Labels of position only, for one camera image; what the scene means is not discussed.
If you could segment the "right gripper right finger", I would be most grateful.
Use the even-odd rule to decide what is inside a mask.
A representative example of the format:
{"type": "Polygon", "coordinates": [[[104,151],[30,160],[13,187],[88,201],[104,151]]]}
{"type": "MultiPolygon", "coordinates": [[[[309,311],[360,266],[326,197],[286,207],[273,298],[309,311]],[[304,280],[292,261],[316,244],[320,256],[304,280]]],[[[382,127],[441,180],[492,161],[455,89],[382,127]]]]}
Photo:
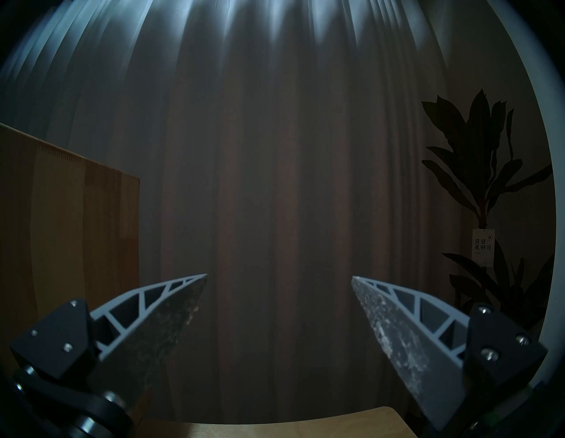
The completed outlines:
{"type": "Polygon", "coordinates": [[[548,350],[492,305],[467,315],[398,285],[353,276],[351,286],[426,431],[492,431],[531,394],[548,350]]]}

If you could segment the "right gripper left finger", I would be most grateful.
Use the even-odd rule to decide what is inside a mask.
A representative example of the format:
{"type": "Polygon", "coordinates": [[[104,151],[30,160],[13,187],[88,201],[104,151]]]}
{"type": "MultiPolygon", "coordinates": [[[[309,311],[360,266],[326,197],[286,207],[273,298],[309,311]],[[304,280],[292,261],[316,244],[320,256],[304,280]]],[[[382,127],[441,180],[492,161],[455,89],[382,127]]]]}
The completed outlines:
{"type": "Polygon", "coordinates": [[[199,274],[133,289],[89,310],[69,300],[10,344],[17,363],[67,388],[116,394],[131,407],[158,377],[206,285],[199,274]]]}

